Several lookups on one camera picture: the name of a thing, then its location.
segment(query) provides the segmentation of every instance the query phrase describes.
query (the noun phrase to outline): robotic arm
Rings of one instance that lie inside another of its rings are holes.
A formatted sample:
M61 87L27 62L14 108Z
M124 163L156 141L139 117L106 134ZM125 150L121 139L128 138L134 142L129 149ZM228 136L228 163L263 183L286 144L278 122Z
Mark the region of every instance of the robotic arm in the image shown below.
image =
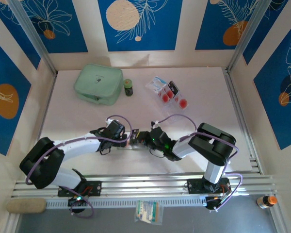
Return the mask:
M160 127L154 124L152 127L150 132L139 132L134 140L152 150L160 150L170 161L179 161L195 151L199 152L209 162L202 179L188 181L189 193L221 193L220 186L228 183L228 179L221 176L233 148L236 148L236 139L233 136L202 123L197 132L190 136L172 140ZM61 167L61 163L85 153L99 151L103 154L105 150L110 152L111 147L124 147L131 135L127 137L124 133L124 125L117 120L108 119L106 127L90 131L83 137L65 141L51 141L44 137L36 143L19 167L27 175L27 180L30 179L38 189L53 184L67 187L84 196L99 196L97 193L94 194L92 182L87 181L75 169ZM59 192L58 196L75 195L64 191Z

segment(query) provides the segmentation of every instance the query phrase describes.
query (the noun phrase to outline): beige sponge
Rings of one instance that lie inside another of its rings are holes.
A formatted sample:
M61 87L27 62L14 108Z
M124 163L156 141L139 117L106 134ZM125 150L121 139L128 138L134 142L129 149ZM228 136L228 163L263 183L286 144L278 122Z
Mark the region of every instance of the beige sponge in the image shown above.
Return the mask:
M12 214L38 214L45 210L47 202L43 198L12 199L6 209Z

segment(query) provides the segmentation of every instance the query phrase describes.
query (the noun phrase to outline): black mounting plate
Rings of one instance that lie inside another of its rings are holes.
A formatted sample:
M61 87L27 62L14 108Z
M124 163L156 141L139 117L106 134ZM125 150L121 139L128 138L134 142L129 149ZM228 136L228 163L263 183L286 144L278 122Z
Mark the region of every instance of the black mounting plate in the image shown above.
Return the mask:
M189 194L208 194L209 191L204 188L203 179L188 179L187 186ZM228 178L221 178L220 188L215 191L215 194L223 193L221 185L227 186L229 184Z
M85 186L87 189L84 193L80 193L82 196L89 197L99 197L101 193L101 181L86 181ZM59 197L74 197L75 194L70 193L65 189L59 189L58 194Z

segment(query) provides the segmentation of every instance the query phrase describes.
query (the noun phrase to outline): blue decorative panel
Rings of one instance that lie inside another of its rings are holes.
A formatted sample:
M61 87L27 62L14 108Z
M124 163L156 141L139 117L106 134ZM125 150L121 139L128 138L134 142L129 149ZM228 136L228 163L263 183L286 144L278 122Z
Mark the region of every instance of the blue decorative panel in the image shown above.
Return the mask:
M40 56L35 51L30 40L22 30L17 19L14 17L9 6L0 0L0 18L7 29L10 31L14 39L17 41L21 49L27 55L33 66L37 69L40 63Z
M0 153L6 155L31 84L0 47Z
M287 4L288 0L273 0L270 7L266 11L263 19L261 20L258 28L253 34L249 44L247 45L245 51L243 52L243 57L247 64L251 61L253 55L258 50L262 41L266 37L268 31L271 29L272 25L275 23L282 9Z
M291 145L291 30L254 79L281 149Z
M209 0L196 50L232 50L259 0Z
M23 0L21 4L49 53L88 52L72 0ZM0 18L26 52L28 39L5 0L0 0Z
M175 50L182 0L98 0L109 51Z

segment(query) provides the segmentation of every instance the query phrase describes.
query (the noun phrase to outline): gray floor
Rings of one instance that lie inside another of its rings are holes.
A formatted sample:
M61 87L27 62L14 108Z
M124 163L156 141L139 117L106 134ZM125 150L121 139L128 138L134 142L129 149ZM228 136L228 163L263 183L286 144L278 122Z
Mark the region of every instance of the gray floor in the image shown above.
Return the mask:
M42 214L23 215L16 232L275 233L270 210L256 205L258 197L233 197L218 213L209 213L205 207L168 207L164 209L162 226L134 222L135 209L131 208L96 209L91 220L73 217L68 210L46 210Z

